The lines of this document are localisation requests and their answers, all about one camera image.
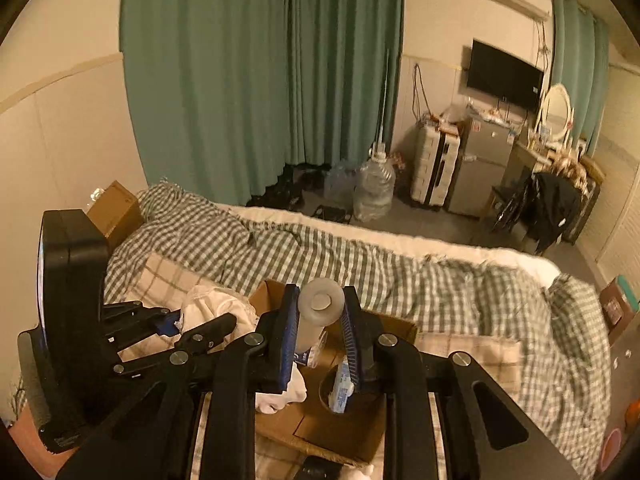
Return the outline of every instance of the television screen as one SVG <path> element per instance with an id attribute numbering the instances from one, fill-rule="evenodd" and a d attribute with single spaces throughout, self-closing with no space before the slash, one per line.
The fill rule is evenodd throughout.
<path id="1" fill-rule="evenodd" d="M 466 85 L 535 111 L 538 109 L 543 75 L 542 70 L 533 65 L 474 40 Z"/>

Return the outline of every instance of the silver refrigerator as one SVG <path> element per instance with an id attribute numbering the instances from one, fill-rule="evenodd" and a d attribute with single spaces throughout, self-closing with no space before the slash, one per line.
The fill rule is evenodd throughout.
<path id="1" fill-rule="evenodd" d="M 480 216 L 492 186 L 500 186 L 515 132 L 471 116 L 466 120 L 461 149 L 445 208 L 451 213 Z"/>

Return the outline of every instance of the cardboard box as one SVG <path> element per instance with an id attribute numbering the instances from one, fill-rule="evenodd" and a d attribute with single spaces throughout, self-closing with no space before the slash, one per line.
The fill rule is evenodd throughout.
<path id="1" fill-rule="evenodd" d="M 280 307 L 284 287 L 273 280 L 260 284 L 249 300 L 258 315 Z M 379 316 L 386 332 L 415 342 L 414 324 Z M 306 384 L 305 402 L 290 404 L 273 415 L 256 413 L 255 431 L 305 454 L 364 466 L 373 460 L 385 431 L 385 397 L 354 394 L 344 414 L 329 410 L 326 398 L 334 385 L 335 367 L 344 356 L 340 322 L 327 327 L 327 333 L 316 368 L 299 367 Z"/>
<path id="2" fill-rule="evenodd" d="M 636 315 L 636 310 L 632 306 L 635 298 L 630 301 L 621 283 L 626 283 L 626 280 L 619 281 L 615 278 L 600 293 L 602 315 L 609 330 L 609 345 L 613 345 Z"/>
<path id="3" fill-rule="evenodd" d="M 86 215 L 107 238 L 110 254 L 144 223 L 138 199 L 117 180 L 104 190 Z"/>

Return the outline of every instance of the floor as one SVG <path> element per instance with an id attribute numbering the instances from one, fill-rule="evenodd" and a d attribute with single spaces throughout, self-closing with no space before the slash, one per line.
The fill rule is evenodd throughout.
<path id="1" fill-rule="evenodd" d="M 311 216 L 319 205 L 335 205 L 314 192 L 303 192 L 305 205 L 302 213 Z M 445 242 L 482 247 L 517 248 L 518 241 L 509 233 L 492 233 L 489 225 L 479 226 L 478 219 L 447 213 L 444 209 L 435 212 L 415 207 L 394 197 L 391 211 L 371 222 L 351 219 L 351 225 L 394 234 L 436 238 Z M 550 248 L 545 255 L 562 272 L 584 282 L 597 285 L 596 279 L 580 251 L 571 244 L 561 243 Z"/>

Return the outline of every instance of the green curtain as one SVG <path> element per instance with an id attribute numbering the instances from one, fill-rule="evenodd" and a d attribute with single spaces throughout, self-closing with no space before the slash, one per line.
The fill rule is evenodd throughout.
<path id="1" fill-rule="evenodd" d="M 122 0 L 150 183 L 243 204 L 286 162 L 361 162 L 398 92 L 402 0 Z"/>
<path id="2" fill-rule="evenodd" d="M 378 133 L 386 77 L 389 146 L 403 0 L 291 0 L 292 158 L 360 163 Z"/>
<path id="3" fill-rule="evenodd" d="M 598 142 L 607 95 L 609 33 L 604 22 L 578 8 L 576 0 L 553 0 L 556 24 L 551 84 L 562 83 L 575 108 L 572 136 L 587 140 L 587 154 Z"/>

